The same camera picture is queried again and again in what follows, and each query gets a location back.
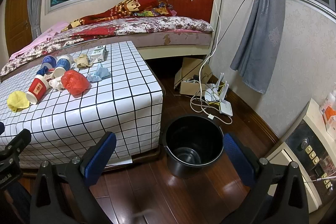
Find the black trash bucket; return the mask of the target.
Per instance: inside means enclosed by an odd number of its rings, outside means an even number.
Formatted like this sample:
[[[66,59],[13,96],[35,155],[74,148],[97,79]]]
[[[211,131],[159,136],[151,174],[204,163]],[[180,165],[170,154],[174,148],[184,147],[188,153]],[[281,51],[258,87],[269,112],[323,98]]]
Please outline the black trash bucket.
[[[169,171],[176,177],[193,176],[222,155],[224,133],[210,118],[184,115],[172,120],[162,135]]]

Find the white cabinet with safe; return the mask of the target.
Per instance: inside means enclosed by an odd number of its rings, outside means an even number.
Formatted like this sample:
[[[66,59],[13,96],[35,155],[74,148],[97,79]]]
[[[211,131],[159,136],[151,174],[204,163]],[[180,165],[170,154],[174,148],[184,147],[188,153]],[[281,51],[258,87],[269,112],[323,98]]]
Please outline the white cabinet with safe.
[[[298,164],[310,213],[335,198],[335,140],[327,133],[314,99],[266,158],[272,164],[288,165],[291,161]]]

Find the yellow crumpled plastic bag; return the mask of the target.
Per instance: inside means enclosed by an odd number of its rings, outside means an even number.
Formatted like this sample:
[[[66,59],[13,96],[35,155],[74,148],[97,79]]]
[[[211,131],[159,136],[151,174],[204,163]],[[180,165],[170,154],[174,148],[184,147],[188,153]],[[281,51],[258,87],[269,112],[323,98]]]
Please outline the yellow crumpled plastic bag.
[[[14,91],[8,96],[7,106],[12,112],[16,113],[17,111],[28,108],[30,102],[28,101],[25,92]]]

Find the white grid tablecloth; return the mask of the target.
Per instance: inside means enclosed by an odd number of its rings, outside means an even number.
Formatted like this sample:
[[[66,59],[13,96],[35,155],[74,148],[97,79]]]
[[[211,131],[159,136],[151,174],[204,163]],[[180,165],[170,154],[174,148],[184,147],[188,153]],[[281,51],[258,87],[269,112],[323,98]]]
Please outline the white grid tablecloth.
[[[14,91],[28,91],[38,67],[1,83],[1,147],[23,129],[31,142],[20,155],[22,168],[41,161],[56,164],[83,155],[108,131],[116,135],[110,163],[155,149],[159,145],[163,90],[131,41],[106,46],[103,67],[109,77],[93,83],[78,96],[48,90],[36,105],[13,112],[7,106]]]

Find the red crumpled plastic bag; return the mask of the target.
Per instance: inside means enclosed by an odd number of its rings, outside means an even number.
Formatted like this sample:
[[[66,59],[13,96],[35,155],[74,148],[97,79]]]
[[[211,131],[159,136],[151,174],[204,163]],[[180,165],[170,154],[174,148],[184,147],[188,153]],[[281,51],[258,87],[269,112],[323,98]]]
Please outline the red crumpled plastic bag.
[[[82,94],[91,87],[85,76],[75,70],[69,70],[61,77],[61,83],[72,96]]]

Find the dark blue crumpled bag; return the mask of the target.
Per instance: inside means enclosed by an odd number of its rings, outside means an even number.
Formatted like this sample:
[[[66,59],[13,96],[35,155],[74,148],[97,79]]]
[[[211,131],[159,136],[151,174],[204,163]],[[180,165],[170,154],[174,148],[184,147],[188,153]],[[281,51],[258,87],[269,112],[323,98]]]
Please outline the dark blue crumpled bag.
[[[47,66],[43,66],[37,71],[36,75],[44,76],[49,72],[49,70],[50,69]]]

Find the white wifi router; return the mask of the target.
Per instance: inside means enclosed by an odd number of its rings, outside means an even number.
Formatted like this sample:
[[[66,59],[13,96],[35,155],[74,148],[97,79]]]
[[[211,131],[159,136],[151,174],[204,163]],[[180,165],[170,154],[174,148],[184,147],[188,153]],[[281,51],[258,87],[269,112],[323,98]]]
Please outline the white wifi router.
[[[219,107],[219,112],[228,117],[233,116],[232,106],[226,100],[229,84],[224,79],[224,73],[221,73],[215,84],[206,84],[204,94],[207,103],[214,103]]]

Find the dark blue paper cup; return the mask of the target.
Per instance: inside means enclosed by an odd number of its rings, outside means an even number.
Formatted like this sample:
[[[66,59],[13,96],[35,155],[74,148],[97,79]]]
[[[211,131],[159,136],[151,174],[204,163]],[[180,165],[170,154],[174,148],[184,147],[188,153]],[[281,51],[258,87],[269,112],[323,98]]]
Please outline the dark blue paper cup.
[[[47,67],[48,69],[55,69],[56,63],[56,59],[53,56],[48,55],[43,58],[41,68]]]

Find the blue white paper cup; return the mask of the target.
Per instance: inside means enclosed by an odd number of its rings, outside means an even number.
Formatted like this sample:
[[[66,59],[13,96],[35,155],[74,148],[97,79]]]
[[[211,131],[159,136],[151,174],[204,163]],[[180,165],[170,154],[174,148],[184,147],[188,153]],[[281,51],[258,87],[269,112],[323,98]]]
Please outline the blue white paper cup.
[[[66,71],[70,70],[74,59],[71,55],[62,55],[56,62],[56,67],[53,73],[54,78],[62,77]]]

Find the light blue crumpled paper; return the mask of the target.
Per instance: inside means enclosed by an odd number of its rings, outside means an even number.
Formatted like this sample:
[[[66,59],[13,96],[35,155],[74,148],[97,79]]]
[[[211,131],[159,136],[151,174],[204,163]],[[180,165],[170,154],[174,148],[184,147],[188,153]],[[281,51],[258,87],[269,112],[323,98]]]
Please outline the light blue crumpled paper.
[[[89,73],[87,76],[87,80],[90,83],[97,83],[110,77],[110,71],[107,68],[104,68],[101,63],[98,64],[96,70],[92,73]]]

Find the beige crumpled paper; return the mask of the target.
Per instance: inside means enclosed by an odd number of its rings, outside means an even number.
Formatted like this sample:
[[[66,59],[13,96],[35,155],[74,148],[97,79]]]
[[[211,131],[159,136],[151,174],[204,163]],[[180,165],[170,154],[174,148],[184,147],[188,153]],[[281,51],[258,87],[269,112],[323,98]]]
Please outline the beige crumpled paper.
[[[78,68],[78,69],[90,68],[93,64],[92,60],[85,53],[81,54],[79,57],[75,58],[74,62],[76,64],[76,68]]]

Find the grey tied curtain right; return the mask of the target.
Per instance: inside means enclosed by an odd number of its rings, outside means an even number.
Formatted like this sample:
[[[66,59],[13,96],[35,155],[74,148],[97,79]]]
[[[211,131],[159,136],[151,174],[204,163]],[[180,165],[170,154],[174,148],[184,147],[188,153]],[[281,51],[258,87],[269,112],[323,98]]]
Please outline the grey tied curtain right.
[[[285,20],[285,0],[254,0],[240,45],[231,63],[242,81],[265,94],[274,71]]]

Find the brown wooden door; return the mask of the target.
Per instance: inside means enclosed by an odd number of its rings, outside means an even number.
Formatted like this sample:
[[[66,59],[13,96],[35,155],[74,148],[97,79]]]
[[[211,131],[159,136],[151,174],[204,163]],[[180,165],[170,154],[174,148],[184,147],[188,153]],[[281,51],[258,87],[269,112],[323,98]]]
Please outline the brown wooden door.
[[[27,0],[6,0],[5,35],[9,56],[33,41]]]

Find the pink cloth on bed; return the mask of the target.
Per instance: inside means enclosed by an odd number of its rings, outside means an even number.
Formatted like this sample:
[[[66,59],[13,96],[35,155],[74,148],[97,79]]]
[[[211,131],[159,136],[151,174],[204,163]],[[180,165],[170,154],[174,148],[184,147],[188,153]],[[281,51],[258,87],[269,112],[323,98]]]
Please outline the pink cloth on bed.
[[[10,56],[9,60],[11,61],[11,60],[15,59],[16,57],[18,57],[18,56],[28,52],[29,50],[33,49],[35,46],[38,46],[39,44],[41,44],[43,42],[49,41],[55,35],[60,33],[61,30],[66,28],[68,25],[69,25],[69,23],[65,22],[65,21],[61,21],[61,22],[58,22],[58,23],[54,24],[49,29],[47,29],[45,32],[43,32],[41,35],[39,35],[35,40],[33,40],[28,46],[25,46],[20,51],[17,51],[15,53],[13,53]]]

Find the red patterned blanket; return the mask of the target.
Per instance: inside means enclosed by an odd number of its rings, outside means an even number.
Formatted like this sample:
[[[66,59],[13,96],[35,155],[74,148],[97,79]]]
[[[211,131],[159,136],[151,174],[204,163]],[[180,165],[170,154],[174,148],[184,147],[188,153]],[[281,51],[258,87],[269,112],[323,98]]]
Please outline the red patterned blanket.
[[[68,31],[78,26],[94,24],[115,19],[133,17],[175,16],[177,12],[171,4],[160,0],[125,0],[99,14],[87,15],[72,21],[62,29]]]

